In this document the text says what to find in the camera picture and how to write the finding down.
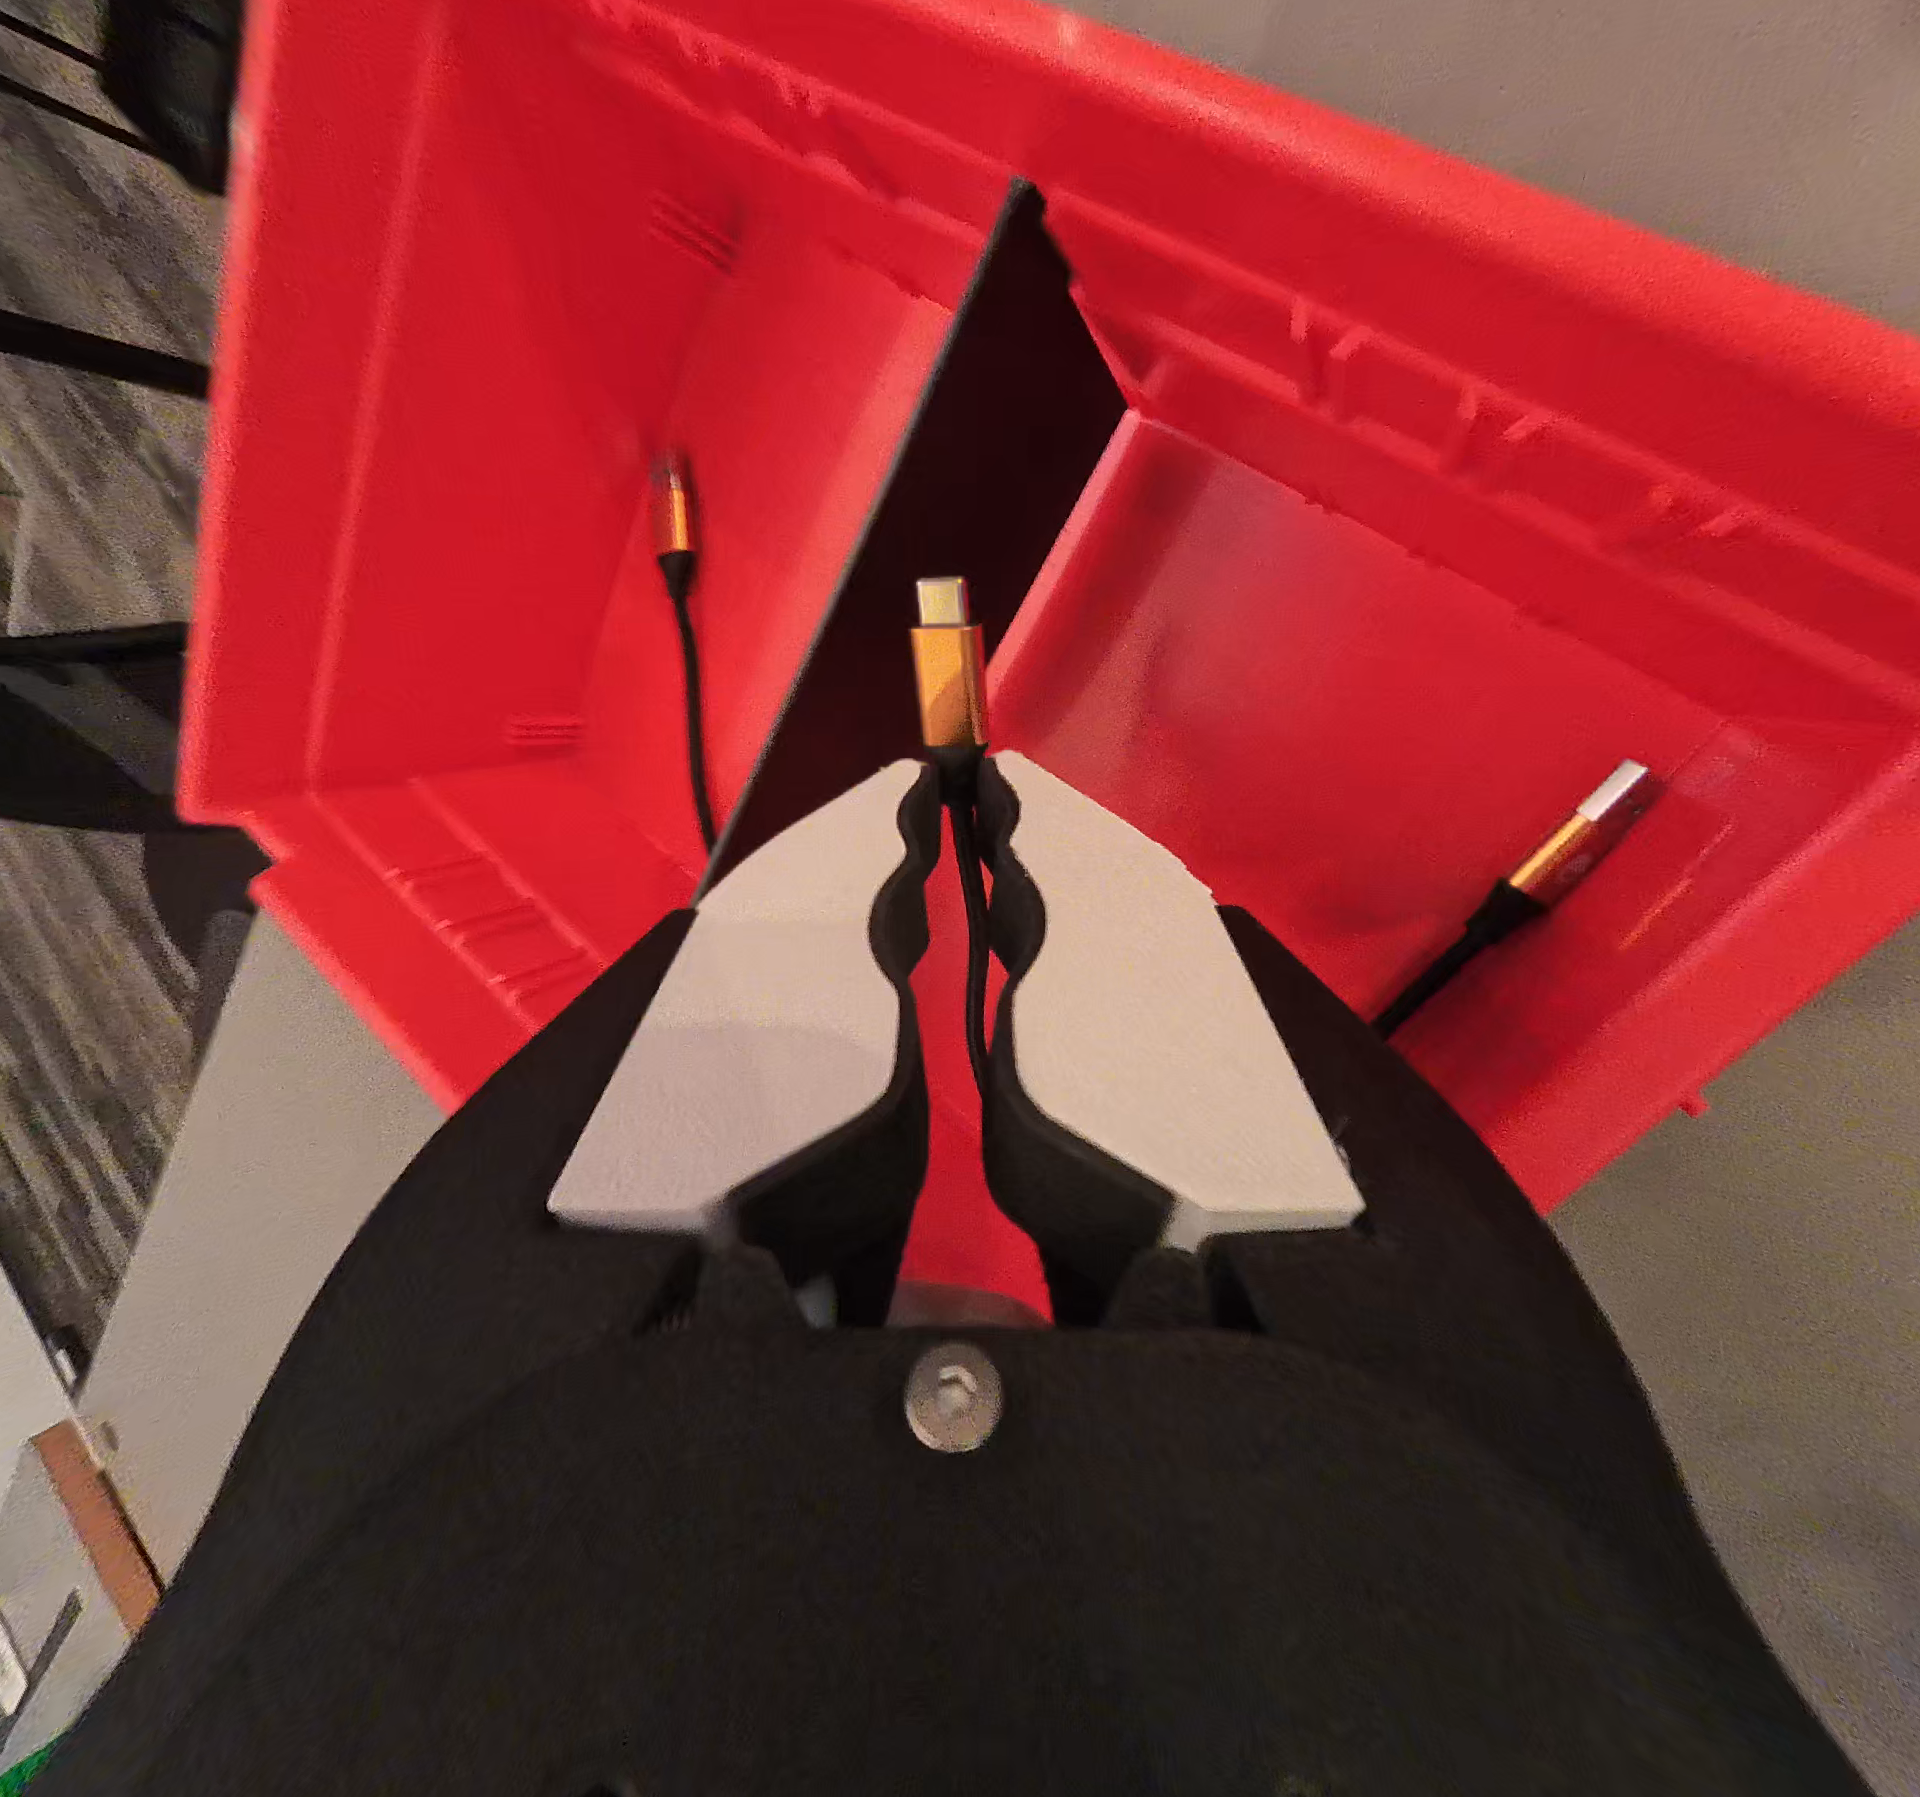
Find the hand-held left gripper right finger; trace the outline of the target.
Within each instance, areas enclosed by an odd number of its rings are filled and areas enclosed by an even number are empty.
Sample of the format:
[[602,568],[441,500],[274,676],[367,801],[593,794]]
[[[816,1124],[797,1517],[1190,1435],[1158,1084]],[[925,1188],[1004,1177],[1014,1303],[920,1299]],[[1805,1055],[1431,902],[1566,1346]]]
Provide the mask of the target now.
[[1004,966],[983,1172],[1059,1325],[1099,1325],[1139,1258],[1352,1231],[1366,1196],[1215,893],[1029,754],[983,765]]

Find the red plastic bin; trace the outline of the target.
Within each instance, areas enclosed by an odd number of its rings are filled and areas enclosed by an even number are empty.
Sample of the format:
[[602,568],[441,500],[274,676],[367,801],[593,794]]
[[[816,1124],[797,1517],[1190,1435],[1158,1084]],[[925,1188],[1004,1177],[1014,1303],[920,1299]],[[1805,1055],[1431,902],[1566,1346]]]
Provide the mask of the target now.
[[457,1105],[689,890],[1029,182],[1120,416],[996,738],[1352,1007],[1619,758],[1410,1065],[1539,1208],[1917,910],[1917,344],[1030,0],[251,0],[181,804]]

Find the black bin divider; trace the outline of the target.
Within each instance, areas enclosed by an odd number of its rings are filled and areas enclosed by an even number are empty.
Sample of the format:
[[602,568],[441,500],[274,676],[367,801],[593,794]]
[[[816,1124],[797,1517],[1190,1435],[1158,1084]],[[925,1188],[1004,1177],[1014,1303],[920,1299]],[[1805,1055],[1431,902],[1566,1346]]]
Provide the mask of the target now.
[[925,578],[963,578],[1008,632],[1101,464],[1125,392],[1073,300],[1044,192],[1014,179],[873,504],[818,600],[772,729],[721,825],[708,897],[784,825],[925,754],[909,629]]

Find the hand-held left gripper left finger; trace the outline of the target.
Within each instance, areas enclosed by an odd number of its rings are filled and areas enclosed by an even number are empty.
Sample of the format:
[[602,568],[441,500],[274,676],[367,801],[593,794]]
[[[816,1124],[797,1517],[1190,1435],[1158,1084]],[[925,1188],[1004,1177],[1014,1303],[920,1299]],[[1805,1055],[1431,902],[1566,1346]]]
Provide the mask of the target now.
[[913,969],[942,856],[932,765],[885,765],[689,910],[547,1208],[767,1250],[838,1325],[885,1325],[931,1174]]

